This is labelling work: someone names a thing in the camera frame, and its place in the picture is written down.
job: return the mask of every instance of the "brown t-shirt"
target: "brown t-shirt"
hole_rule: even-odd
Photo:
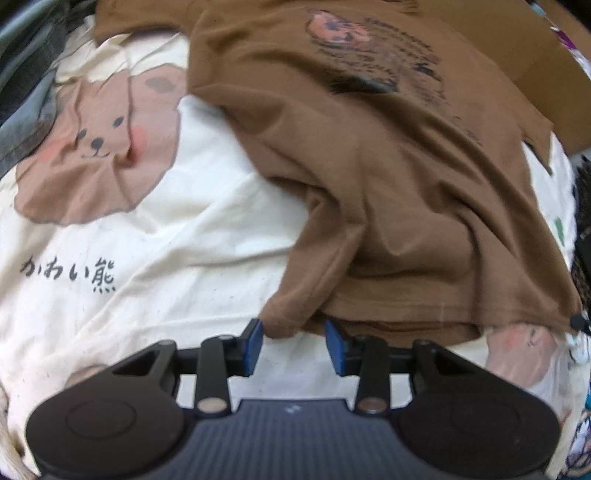
[[[96,20],[99,42],[188,35],[189,92],[307,202],[267,334],[317,312],[401,345],[569,328],[579,299],[521,147],[547,165],[551,124],[417,0],[99,0]]]

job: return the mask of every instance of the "bear's pink cheek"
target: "bear's pink cheek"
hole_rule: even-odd
[[[68,144],[68,140],[59,139],[42,145],[35,153],[40,161],[50,161],[59,155],[60,151]]]
[[[146,130],[139,125],[134,125],[130,129],[131,134],[131,146],[129,148],[129,157],[132,162],[136,163],[146,150],[146,143],[148,136]]]

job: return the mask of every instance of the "cardboard box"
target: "cardboard box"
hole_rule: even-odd
[[[554,0],[540,4],[544,9],[550,4],[560,7]],[[591,147],[591,80],[550,30],[548,21],[524,0],[421,0],[421,5],[426,14],[450,24],[499,65],[553,122],[568,155]],[[560,9],[548,7],[548,17],[557,16],[556,11],[570,17]],[[591,56],[591,35],[570,18],[578,27],[572,40]],[[566,27],[553,21],[570,35]]]

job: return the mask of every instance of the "bear nose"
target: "bear nose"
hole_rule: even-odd
[[[105,143],[105,141],[101,137],[97,137],[92,142],[90,142],[90,147],[98,150],[103,146],[103,143]]]

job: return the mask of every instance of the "white blanket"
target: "white blanket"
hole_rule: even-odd
[[[91,27],[88,19],[70,39],[58,82],[101,82],[127,72],[131,83],[163,64],[186,67],[188,42],[179,34],[119,35],[96,49],[87,42]],[[238,334],[280,282],[305,205],[254,170],[221,111],[193,96],[182,98],[177,111],[174,162],[127,211],[85,219],[72,207],[41,221],[17,197],[26,186],[17,168],[0,181],[0,471],[12,479],[37,472],[25,442],[27,418],[72,374],[164,338],[187,348]],[[526,153],[541,213],[570,265],[576,234],[570,164],[556,138],[552,177]],[[84,221],[67,220],[75,214]],[[488,354],[485,338],[455,350],[480,365]],[[568,417],[554,475],[588,378],[588,365],[568,371],[557,363],[531,389]],[[301,333],[265,339],[254,376],[232,379],[230,387],[235,404],[244,397],[351,401],[356,380],[334,374],[323,338]],[[190,405],[191,398],[191,381],[184,381],[178,402]],[[408,402],[406,379],[393,377],[392,398],[395,405]]]

